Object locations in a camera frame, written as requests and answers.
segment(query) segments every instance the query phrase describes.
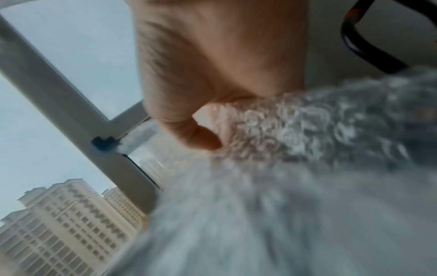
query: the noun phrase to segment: blue sky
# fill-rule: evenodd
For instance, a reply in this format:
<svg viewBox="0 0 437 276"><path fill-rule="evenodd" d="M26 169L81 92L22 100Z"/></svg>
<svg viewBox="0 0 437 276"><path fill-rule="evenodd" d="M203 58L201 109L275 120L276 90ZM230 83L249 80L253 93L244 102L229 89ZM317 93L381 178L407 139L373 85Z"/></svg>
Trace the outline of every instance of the blue sky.
<svg viewBox="0 0 437 276"><path fill-rule="evenodd" d="M1 14L108 118L141 99L123 0L38 0ZM98 192L113 185L2 76L0 126L0 217L35 187L69 178Z"/></svg>

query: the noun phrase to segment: hand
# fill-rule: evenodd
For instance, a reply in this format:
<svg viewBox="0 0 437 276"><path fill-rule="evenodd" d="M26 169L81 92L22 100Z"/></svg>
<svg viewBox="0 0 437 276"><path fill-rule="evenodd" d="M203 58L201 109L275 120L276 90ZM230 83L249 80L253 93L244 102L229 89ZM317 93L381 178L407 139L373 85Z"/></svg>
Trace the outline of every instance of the hand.
<svg viewBox="0 0 437 276"><path fill-rule="evenodd" d="M131 0L144 105L191 148L220 139L193 114L209 103L302 91L306 0Z"/></svg>

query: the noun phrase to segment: glass pane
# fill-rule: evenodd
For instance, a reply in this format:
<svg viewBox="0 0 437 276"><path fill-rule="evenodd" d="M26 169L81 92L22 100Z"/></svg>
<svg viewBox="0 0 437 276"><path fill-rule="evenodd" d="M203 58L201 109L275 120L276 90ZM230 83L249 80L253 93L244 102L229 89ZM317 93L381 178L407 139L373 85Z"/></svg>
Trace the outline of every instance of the glass pane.
<svg viewBox="0 0 437 276"><path fill-rule="evenodd" d="M197 112L194 118L200 125L208 126L208 116L205 109ZM128 157L162 189L168 186L170 177L186 171L195 160L204 157L203 151L191 150L182 146L172 135L160 130L153 120L147 120L138 128L143 128L142 133L138 132L134 135L141 134L146 137L147 141L130 153ZM135 137L128 137L128 135L121 142L123 143L124 139L129 139L128 143L135 144Z"/></svg>
<svg viewBox="0 0 437 276"><path fill-rule="evenodd" d="M143 214L125 218L133 204L1 75L0 91L0 275L101 271Z"/></svg>
<svg viewBox="0 0 437 276"><path fill-rule="evenodd" d="M108 119L141 100L123 0L37 0L1 14Z"/></svg>

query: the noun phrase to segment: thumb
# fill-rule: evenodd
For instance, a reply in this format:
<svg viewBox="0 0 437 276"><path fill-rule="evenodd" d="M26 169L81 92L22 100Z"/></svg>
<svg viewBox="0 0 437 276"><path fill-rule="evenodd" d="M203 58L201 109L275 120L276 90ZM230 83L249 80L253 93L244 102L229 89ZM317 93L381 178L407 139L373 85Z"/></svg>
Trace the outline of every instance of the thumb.
<svg viewBox="0 0 437 276"><path fill-rule="evenodd" d="M158 123L189 148L213 151L222 147L219 137L208 128L199 125L193 117L177 122Z"/></svg>

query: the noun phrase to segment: bubble wrap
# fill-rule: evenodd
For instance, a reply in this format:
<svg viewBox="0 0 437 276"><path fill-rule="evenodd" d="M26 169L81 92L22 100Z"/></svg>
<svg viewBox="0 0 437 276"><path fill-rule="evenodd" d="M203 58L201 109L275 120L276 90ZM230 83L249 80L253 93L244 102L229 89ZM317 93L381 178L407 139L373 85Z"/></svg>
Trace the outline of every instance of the bubble wrap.
<svg viewBox="0 0 437 276"><path fill-rule="evenodd" d="M437 275L437 71L216 106L106 276Z"/></svg>

